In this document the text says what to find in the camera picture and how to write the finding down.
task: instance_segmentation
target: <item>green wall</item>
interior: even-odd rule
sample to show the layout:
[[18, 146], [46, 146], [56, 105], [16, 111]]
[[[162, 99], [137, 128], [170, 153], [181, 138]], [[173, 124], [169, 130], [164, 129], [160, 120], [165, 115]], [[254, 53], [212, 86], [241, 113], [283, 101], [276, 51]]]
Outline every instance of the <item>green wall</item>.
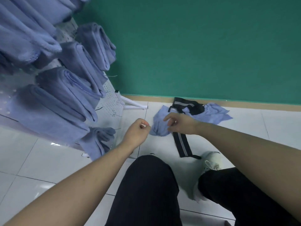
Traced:
[[92, 0], [123, 94], [301, 104], [301, 0]]

